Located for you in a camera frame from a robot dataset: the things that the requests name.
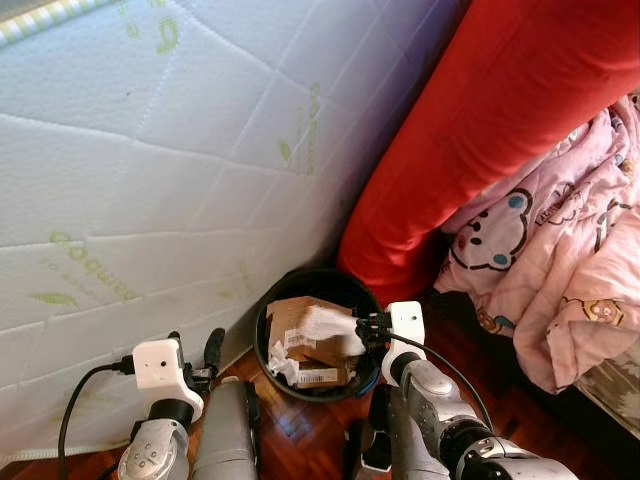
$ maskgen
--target black cable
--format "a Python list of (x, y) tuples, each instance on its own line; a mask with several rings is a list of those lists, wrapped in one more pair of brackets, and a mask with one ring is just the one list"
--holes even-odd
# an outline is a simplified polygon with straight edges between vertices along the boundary
[(120, 464), (120, 460), (116, 460), (116, 463), (114, 463), (107, 470), (102, 472), (102, 475), (98, 477), (98, 480), (109, 480), (109, 477), (111, 477), (111, 474), (118, 469), (119, 464)]
[(419, 349), (423, 350), (424, 352), (428, 353), (429, 355), (437, 358), (440, 362), (444, 363), (447, 367), (449, 367), (451, 369), (451, 371), (460, 379), (460, 381), (465, 384), (465, 386), (467, 387), (469, 392), (471, 392), (471, 395), (473, 396), (475, 401), (478, 403), (478, 406), (480, 407), (480, 411), (482, 412), (482, 417), (484, 418), (484, 423), (486, 423), (486, 425), (489, 428), (489, 430), (491, 430), (493, 432), (493, 423), (491, 423), (491, 417), (489, 416), (489, 411), (487, 410), (487, 407), (485, 406), (484, 402), (482, 401), (482, 398), (480, 398), (480, 394), (473, 387), (473, 385), (471, 385), (471, 382), (469, 380), (467, 380), (467, 377), (465, 377), (460, 370), (458, 370), (456, 367), (454, 367), (451, 364), (451, 362), (449, 362), (449, 360), (444, 358), (442, 355), (440, 355), (438, 352), (436, 352), (432, 348), (429, 348), (429, 347), (427, 347), (425, 345), (422, 345), (422, 344), (420, 344), (418, 342), (415, 342), (415, 341), (413, 341), (413, 340), (411, 340), (409, 338), (401, 337), (400, 335), (396, 335), (395, 333), (389, 333), (389, 332), (384, 332), (384, 331), (379, 331), (377, 333), (379, 335), (384, 335), (384, 336), (387, 336), (389, 338), (393, 338), (395, 340), (399, 340), (401, 342), (404, 342), (407, 345), (411, 345), (413, 347), (419, 348)]
[(105, 372), (108, 370), (119, 371), (121, 373), (124, 373), (125, 375), (133, 374), (133, 357), (131, 355), (126, 355), (122, 357), (122, 360), (120, 360), (119, 362), (92, 368), (85, 374), (84, 377), (82, 377), (82, 380), (80, 380), (75, 390), (71, 394), (71, 398), (69, 399), (69, 403), (67, 404), (67, 409), (64, 411), (64, 416), (62, 417), (62, 423), (60, 424), (60, 435), (58, 436), (58, 477), (60, 480), (67, 480), (69, 478), (69, 474), (67, 473), (67, 460), (65, 458), (64, 452), (64, 441), (67, 437), (67, 427), (69, 426), (71, 411), (76, 404), (76, 400), (78, 400), (78, 396), (80, 395), (82, 387), (84, 387), (87, 381), (89, 381), (89, 379), (94, 374), (98, 372)]

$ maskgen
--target bear face print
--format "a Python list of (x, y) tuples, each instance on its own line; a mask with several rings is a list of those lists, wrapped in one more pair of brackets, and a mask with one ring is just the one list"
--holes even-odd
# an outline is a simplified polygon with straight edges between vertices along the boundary
[(607, 323), (609, 325), (619, 325), (624, 317), (624, 313), (614, 300), (585, 300), (582, 302), (582, 309), (592, 322)]
[(470, 270), (509, 270), (527, 241), (527, 215), (532, 204), (527, 190), (512, 190), (458, 232), (451, 247), (452, 257)]

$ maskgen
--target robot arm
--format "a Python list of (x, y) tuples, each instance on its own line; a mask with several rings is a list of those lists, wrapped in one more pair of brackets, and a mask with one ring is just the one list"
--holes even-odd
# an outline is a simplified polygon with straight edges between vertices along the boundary
[[(374, 328), (377, 336), (384, 337), (385, 331), (389, 331), (419, 344), (424, 342), (419, 303), (393, 303), (387, 312), (381, 321), (372, 319), (372, 323), (377, 323)], [(426, 360), (424, 352), (417, 347), (392, 339), (382, 365), (387, 382), (399, 387), (394, 393), (396, 402), (402, 404), (403, 414), (406, 412), (412, 419), (429, 455), (448, 469), (451, 478), (577, 480), (561, 463), (540, 458), (494, 435), (461, 399), (456, 383)], [(406, 458), (406, 451), (403, 453), (405, 458), (401, 463), (410, 465), (411, 459)], [(396, 458), (393, 462), (394, 478), (396, 474), (397, 478), (405, 478), (397, 471)], [(434, 473), (417, 478), (442, 477)]]
[(120, 458), (120, 480), (187, 480), (189, 427), (200, 418), (200, 393), (218, 374), (224, 330), (214, 330), (205, 346), (205, 368), (184, 362), (180, 336), (144, 342), (133, 349), (138, 390), (148, 418), (134, 429), (133, 441)]

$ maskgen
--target metal joint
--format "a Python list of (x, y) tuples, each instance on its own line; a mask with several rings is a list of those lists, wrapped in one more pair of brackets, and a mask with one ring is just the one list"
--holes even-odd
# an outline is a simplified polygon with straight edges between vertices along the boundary
[(179, 478), (177, 475), (183, 471), (181, 463), (186, 464), (188, 475), (186, 460), (188, 444), (187, 431), (175, 420), (146, 421), (120, 459), (119, 478), (121, 480)]
[(515, 443), (499, 437), (487, 437), (471, 444), (460, 457), (456, 467), (456, 478), (462, 477), (467, 463), (488, 458), (538, 458), (537, 455), (518, 447)]
[(436, 458), (445, 430), (459, 420), (477, 420), (473, 408), (460, 398), (458, 386), (428, 360), (407, 365), (400, 389), (427, 450)]

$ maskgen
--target red cushion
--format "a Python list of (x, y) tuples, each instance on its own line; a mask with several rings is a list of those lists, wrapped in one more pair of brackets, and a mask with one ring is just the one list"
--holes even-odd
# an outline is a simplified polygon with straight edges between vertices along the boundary
[(428, 286), (434, 229), (640, 84), (637, 0), (475, 0), (370, 179), (339, 266), (381, 303)]

